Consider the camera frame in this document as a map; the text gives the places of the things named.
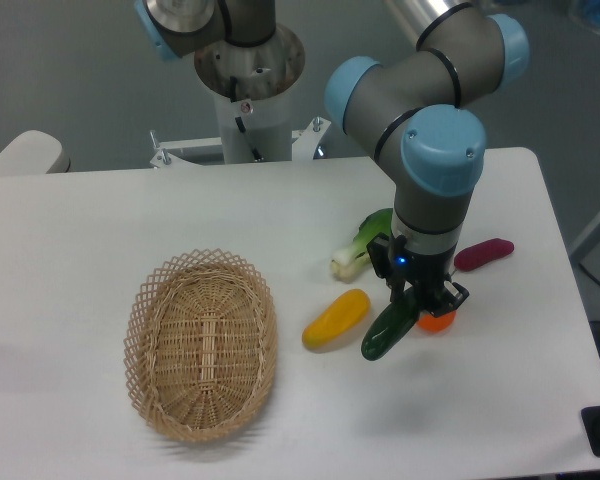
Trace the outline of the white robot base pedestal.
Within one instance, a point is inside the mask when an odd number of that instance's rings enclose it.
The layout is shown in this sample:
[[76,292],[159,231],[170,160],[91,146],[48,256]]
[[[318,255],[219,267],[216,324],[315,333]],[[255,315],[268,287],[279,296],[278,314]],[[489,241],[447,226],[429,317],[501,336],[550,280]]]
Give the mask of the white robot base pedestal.
[[241,47],[218,41],[193,54],[195,72],[213,99],[219,135],[160,141],[150,132],[155,168],[185,165],[311,161],[324,156],[331,122],[315,116],[292,128],[292,94],[305,66],[305,50],[278,24],[267,41]]

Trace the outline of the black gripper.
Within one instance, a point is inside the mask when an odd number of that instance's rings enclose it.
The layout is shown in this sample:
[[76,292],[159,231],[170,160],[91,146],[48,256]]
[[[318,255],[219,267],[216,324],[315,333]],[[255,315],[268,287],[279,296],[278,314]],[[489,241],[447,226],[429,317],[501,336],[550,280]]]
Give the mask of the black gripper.
[[368,253],[375,274],[390,289],[390,303],[399,302],[410,285],[422,300],[422,309],[433,317],[456,311],[469,297],[465,287],[451,280],[458,237],[457,232],[378,234],[368,244]]

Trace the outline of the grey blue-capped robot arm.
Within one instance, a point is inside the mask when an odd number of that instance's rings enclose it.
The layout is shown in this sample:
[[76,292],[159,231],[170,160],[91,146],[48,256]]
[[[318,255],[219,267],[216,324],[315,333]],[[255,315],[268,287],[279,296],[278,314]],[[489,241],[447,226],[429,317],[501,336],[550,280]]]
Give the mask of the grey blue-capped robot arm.
[[[358,56],[329,78],[325,109],[394,182],[391,231],[369,247],[393,299],[413,293],[434,316],[457,309],[465,288],[451,261],[481,176],[486,133],[467,105],[519,78],[530,46],[519,22],[470,1],[392,1],[415,51],[390,67]],[[303,46],[271,1],[138,1],[159,55],[192,56],[216,98],[228,163],[292,156],[286,95],[300,78]]]

